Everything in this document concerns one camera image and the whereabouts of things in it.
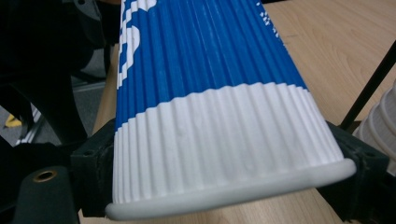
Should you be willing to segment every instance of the black pole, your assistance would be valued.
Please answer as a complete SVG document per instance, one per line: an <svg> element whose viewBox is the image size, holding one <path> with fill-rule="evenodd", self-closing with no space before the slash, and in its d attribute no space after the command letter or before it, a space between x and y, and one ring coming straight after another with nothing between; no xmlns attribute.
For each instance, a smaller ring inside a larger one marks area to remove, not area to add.
<svg viewBox="0 0 396 224"><path fill-rule="evenodd" d="M346 114L343 122L340 125L340 128L347 130L350 125L355 121L355 118L359 115L361 110L364 108L366 103L369 101L370 97L373 95L375 90L378 88L379 84L381 84L382 80L387 76L390 69L396 62L396 41L393 42L393 45L390 47L387 55L385 55L381 64L376 68L369 82L364 87L363 91L359 95L355 104L350 108L349 112Z"/></svg>

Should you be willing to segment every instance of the blue stripe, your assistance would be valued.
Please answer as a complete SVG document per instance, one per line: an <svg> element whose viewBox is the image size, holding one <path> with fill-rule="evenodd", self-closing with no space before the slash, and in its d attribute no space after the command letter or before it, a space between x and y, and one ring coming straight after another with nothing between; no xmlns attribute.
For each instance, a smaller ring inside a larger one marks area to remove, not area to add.
<svg viewBox="0 0 396 224"><path fill-rule="evenodd" d="M127 57L134 65L118 89L117 127L192 92L258 82L306 88L258 2L158 0L148 12L133 13L127 27L139 29L140 46L134 55L121 46L120 69Z"/></svg>

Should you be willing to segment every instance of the ridged texture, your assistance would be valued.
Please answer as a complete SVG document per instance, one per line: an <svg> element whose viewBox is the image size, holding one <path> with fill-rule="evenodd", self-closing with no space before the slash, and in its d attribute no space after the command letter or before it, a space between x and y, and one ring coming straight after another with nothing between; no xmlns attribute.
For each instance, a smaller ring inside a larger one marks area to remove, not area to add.
<svg viewBox="0 0 396 224"><path fill-rule="evenodd" d="M343 159L259 1L126 1L123 12L114 203Z"/></svg>

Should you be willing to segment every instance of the wooden table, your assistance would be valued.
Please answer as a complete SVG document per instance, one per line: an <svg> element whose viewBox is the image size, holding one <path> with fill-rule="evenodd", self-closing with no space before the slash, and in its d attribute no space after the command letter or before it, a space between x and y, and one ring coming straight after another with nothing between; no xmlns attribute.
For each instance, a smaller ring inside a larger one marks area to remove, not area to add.
<svg viewBox="0 0 396 224"><path fill-rule="evenodd" d="M289 0L265 5L324 118L339 124L396 38L394 0ZM115 116L113 59L95 130ZM396 78L393 68L363 119ZM82 223L113 223L82 218ZM315 189L203 213L120 223L343 223Z"/></svg>

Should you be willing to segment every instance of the rippled paper cup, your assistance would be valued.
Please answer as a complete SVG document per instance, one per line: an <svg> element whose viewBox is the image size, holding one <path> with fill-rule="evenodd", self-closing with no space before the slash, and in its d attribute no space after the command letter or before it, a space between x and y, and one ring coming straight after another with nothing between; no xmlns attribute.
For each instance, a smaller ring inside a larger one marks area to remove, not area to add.
<svg viewBox="0 0 396 224"><path fill-rule="evenodd" d="M202 211L355 172L260 1L122 11L110 218Z"/></svg>

